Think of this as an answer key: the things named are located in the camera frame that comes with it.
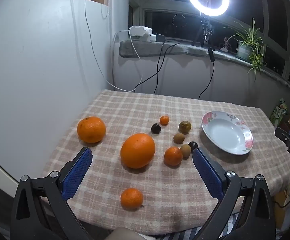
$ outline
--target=checkered tablecloth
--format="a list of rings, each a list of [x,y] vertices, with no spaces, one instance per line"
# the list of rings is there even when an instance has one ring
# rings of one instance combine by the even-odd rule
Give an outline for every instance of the checkered tablecloth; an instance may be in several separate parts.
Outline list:
[[[212,110],[231,113],[246,122],[254,137],[249,154],[231,155],[206,137],[201,118]],[[160,134],[152,134],[151,126],[165,114],[170,116],[169,124],[162,127]],[[107,128],[105,138],[96,145],[85,144],[77,137],[76,126],[87,116],[100,117]],[[196,141],[204,146],[225,170],[250,178],[263,174],[271,195],[286,188],[290,182],[290,154],[284,143],[275,137],[274,127],[261,109],[109,90],[98,95],[74,121],[52,153],[43,175],[59,171],[83,146],[87,146],[92,149],[93,163],[75,197],[68,200],[78,219],[108,229],[126,227],[148,235],[201,226],[217,200],[210,196],[192,157],[183,160],[176,169],[163,162],[164,152],[175,146],[173,136],[184,120],[192,124],[184,143]],[[156,153],[146,168],[130,170],[121,164],[120,149],[129,136],[139,132],[153,137]],[[125,211],[120,205],[121,193],[130,187],[144,194],[143,206],[135,212]]]

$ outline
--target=white plate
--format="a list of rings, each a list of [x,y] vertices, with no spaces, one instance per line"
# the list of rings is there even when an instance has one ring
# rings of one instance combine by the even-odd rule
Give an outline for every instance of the white plate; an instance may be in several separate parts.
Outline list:
[[[225,152],[244,155],[253,146],[253,137],[246,123],[232,114],[211,111],[204,114],[201,125],[207,137]]]

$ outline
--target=white power adapter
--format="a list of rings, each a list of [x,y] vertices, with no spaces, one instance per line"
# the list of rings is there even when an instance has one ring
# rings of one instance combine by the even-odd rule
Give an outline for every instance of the white power adapter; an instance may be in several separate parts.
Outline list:
[[[156,35],[152,29],[145,26],[132,26],[129,28],[129,35],[139,37],[141,41],[155,42]]]

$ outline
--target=blue gripper pad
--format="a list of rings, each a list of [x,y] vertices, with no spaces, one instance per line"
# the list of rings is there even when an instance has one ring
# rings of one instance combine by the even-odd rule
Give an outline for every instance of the blue gripper pad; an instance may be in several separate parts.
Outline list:
[[[74,197],[89,166],[92,164],[92,160],[92,151],[87,148],[64,178],[61,195],[65,201]]]
[[[222,181],[199,148],[193,151],[192,162],[203,179],[210,195],[221,201],[224,197]]]

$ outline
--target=silver screw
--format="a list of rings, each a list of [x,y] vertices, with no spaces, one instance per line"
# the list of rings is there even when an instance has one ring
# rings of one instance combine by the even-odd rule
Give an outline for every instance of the silver screw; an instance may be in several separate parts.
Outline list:
[[[261,174],[258,174],[258,175],[257,175],[257,179],[259,179],[259,180],[264,180],[264,179],[265,179],[265,177],[264,177],[264,176],[262,176]]]
[[[227,176],[228,177],[235,177],[235,173],[233,171],[227,171]]]
[[[52,171],[51,174],[50,174],[50,176],[52,178],[56,178],[58,176],[58,172],[57,171]]]
[[[27,175],[23,175],[23,176],[21,177],[21,181],[27,181],[27,179],[28,179],[28,176],[27,176]]]

